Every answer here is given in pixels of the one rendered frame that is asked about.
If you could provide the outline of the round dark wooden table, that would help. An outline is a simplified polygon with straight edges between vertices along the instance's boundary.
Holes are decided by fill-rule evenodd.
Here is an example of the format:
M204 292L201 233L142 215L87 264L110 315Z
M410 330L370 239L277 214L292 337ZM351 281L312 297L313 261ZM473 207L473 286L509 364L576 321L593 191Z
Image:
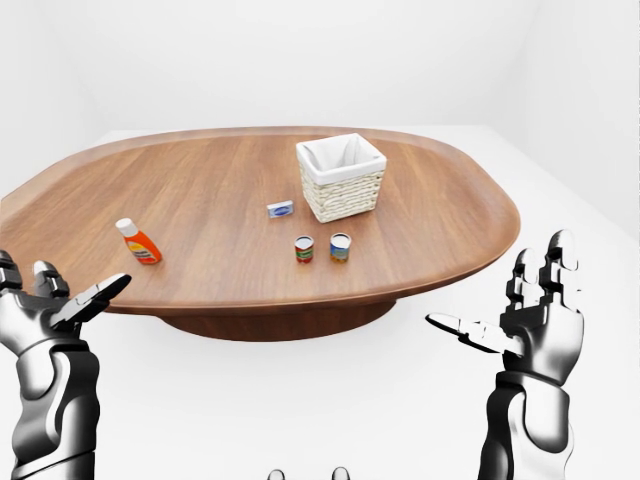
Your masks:
M281 341L350 330L399 298L470 276L516 240L520 217L467 154L421 136L366 129L387 158L376 207L319 222L301 187L296 144L334 127L182 131L95 147L49 167L0 202L0 249L26 285L53 263L73 293L132 277L110 311L146 314L198 335ZM266 206L294 202L270 218ZM141 264L115 222L130 218L162 260ZM330 238L351 237L349 258ZM309 263L294 241L314 239Z

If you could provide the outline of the orange bottle with white cap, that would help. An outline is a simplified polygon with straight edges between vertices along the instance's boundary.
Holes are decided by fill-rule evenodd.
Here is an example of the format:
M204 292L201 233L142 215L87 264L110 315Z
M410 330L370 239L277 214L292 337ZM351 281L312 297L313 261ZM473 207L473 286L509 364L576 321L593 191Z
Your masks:
M123 236L127 248L141 264L157 264L162 260L162 254L155 243L130 218L117 220L115 227Z

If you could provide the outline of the white woven basket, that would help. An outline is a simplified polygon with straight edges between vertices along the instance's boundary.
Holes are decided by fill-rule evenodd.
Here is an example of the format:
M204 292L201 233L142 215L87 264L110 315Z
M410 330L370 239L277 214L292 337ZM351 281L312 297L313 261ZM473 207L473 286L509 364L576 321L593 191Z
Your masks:
M328 223L376 207L387 158L357 133L296 144L303 196Z

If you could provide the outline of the blue yellow labelled tin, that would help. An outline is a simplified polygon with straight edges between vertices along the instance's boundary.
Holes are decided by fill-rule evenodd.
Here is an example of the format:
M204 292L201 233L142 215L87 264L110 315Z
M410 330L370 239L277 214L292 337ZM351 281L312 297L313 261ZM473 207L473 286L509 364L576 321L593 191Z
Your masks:
M349 258L351 237L345 233L336 233L330 238L330 258L337 263L345 263Z

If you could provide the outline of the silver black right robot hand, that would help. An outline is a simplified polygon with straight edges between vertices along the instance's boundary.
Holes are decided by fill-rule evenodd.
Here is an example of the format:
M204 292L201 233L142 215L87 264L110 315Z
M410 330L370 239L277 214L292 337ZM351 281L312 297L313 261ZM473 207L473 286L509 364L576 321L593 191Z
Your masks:
M518 254L506 284L509 305L497 325L442 313L430 313L426 320L466 345L500 354L507 370L561 386L577 363L583 342L577 274L574 236L560 230L549 241L542 267L532 249Z

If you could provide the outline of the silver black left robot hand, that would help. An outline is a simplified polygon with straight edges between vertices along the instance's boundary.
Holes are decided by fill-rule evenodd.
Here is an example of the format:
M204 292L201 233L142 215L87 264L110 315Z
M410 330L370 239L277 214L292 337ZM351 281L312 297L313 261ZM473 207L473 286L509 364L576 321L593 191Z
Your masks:
M33 265L34 292L23 281L11 255L0 250L0 343L21 356L50 339L77 339L81 325L104 311L132 280L119 273L70 296L56 267L43 260Z

